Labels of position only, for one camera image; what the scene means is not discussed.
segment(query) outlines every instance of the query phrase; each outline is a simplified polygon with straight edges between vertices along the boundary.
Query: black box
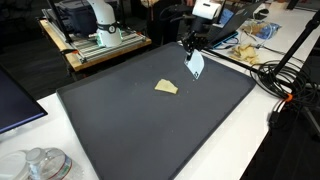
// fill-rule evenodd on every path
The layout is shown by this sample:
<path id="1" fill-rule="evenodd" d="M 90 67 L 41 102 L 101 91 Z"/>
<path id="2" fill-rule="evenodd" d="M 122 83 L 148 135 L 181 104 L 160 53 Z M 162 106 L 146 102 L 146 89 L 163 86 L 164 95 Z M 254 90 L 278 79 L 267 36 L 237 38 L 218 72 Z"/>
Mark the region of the black box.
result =
<path id="1" fill-rule="evenodd" d="M 109 2 L 114 11 L 117 2 Z M 67 16 L 72 24 L 74 34 L 88 36 L 97 31 L 97 19 L 91 5 L 86 0 L 65 0 L 56 4 L 60 16 Z"/>

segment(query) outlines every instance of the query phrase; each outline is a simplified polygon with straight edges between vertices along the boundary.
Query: wooden desk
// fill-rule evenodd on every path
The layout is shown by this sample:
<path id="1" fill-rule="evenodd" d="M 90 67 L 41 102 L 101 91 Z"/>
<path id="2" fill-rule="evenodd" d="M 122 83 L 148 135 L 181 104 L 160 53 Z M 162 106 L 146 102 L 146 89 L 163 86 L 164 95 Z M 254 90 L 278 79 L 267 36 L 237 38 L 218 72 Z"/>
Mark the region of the wooden desk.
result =
<path id="1" fill-rule="evenodd" d="M 47 20 L 40 20 L 40 25 L 42 26 L 43 30 L 46 31 L 46 33 L 51 37 L 51 39 L 53 40 L 53 42 L 57 45 L 57 47 L 59 48 L 60 51 L 64 50 L 64 49 L 68 49 L 68 45 L 66 42 L 64 42 L 64 40 L 55 32 L 54 29 L 52 29 L 52 27 L 48 24 L 49 22 Z M 112 58 L 118 57 L 120 55 L 126 54 L 128 52 L 137 50 L 139 48 L 145 47 L 147 45 L 151 44 L 151 39 L 146 38 L 146 41 L 141 42 L 139 44 L 135 44 L 132 46 L 129 46 L 127 48 L 121 49 L 119 51 L 116 52 L 112 52 L 109 53 L 106 56 L 102 56 L 97 60 L 94 61 L 88 61 L 85 63 L 81 63 L 81 61 L 79 60 L 79 58 L 74 55 L 74 54 L 66 54 L 66 60 L 68 61 L 68 63 L 71 65 L 72 69 L 77 72 L 80 70 L 83 70 L 85 68 L 91 67 L 93 65 L 99 64 L 101 62 L 110 60 Z"/>

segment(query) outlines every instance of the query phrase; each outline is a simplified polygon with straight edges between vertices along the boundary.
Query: laptop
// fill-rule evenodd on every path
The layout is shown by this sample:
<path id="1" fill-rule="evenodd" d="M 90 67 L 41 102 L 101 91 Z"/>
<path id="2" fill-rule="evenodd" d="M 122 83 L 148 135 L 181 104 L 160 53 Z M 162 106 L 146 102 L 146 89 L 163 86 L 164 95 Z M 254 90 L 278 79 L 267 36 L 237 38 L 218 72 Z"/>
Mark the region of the laptop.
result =
<path id="1" fill-rule="evenodd" d="M 211 43 L 208 48 L 215 48 L 221 43 L 228 41 L 238 35 L 237 29 L 250 17 L 253 12 L 262 4 L 263 1 L 244 6 L 229 19 L 223 26 L 212 25 L 208 33 Z"/>

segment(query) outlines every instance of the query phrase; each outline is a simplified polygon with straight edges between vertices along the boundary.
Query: paper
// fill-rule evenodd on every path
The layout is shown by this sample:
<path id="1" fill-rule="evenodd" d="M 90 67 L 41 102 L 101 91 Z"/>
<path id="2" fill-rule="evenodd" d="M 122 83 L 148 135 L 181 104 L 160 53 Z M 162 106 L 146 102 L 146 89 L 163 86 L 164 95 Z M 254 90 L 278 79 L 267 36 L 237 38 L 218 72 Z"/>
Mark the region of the paper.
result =
<path id="1" fill-rule="evenodd" d="M 188 67 L 196 79 L 200 77 L 200 74 L 204 68 L 204 60 L 198 50 L 194 50 L 190 61 L 185 59 L 184 64 Z"/>

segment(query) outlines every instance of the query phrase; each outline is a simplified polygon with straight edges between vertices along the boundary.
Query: white table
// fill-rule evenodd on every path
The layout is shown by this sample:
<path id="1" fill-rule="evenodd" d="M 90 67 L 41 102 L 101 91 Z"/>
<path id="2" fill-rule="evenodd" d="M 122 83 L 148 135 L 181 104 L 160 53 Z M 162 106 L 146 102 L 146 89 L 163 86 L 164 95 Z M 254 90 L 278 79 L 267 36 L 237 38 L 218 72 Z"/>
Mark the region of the white table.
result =
<path id="1" fill-rule="evenodd" d="M 305 29 L 306 24 L 312 19 L 314 12 L 304 11 L 294 9 L 283 10 L 278 8 L 273 8 L 273 6 L 269 9 L 269 15 L 264 21 L 277 23 L 282 26 L 278 33 L 272 37 L 270 40 L 265 42 L 265 46 L 277 51 L 287 52 L 291 45 L 296 41 L 296 39 L 300 36 L 300 34 Z M 247 37 L 245 33 L 241 33 L 239 30 L 239 36 L 242 36 L 242 43 L 252 43 L 252 44 L 260 44 L 264 42 L 263 39 L 257 38 L 258 42 L 255 42 L 250 37 Z M 307 40 L 301 45 L 299 50 L 294 54 L 294 57 L 299 58 L 301 60 L 306 60 L 311 49 L 319 38 L 320 28 L 314 30 Z M 215 52 L 229 56 L 231 54 L 231 50 L 215 50 Z M 273 53 L 269 50 L 260 48 L 256 50 L 256 53 L 259 55 L 259 62 L 264 63 L 270 60 L 281 60 L 282 55 Z M 291 59 L 290 62 L 295 63 L 296 65 L 301 66 L 297 60 Z"/>
<path id="2" fill-rule="evenodd" d="M 283 19 L 278 16 L 278 23 L 283 26 L 284 32 L 280 31 L 266 45 L 286 51 L 302 32 L 313 13 L 301 10 L 292 12 L 274 10 L 274 12 L 271 11 L 274 14 L 270 14 L 269 19 L 276 17 L 280 12 L 285 14 Z M 319 29 L 308 38 L 303 49 L 300 49 L 296 56 L 305 60 L 318 36 Z M 265 60 L 281 58 L 272 52 L 263 53 Z M 240 72 L 249 73 L 230 62 L 214 60 Z M 239 179 L 268 132 L 268 114 L 278 101 L 259 87 L 255 87 L 206 141 L 176 179 Z M 30 150 L 34 147 L 57 147 L 82 166 L 84 180 L 98 179 L 57 95 L 43 98 L 39 103 L 49 115 L 0 135 L 0 157 L 17 150 Z"/>

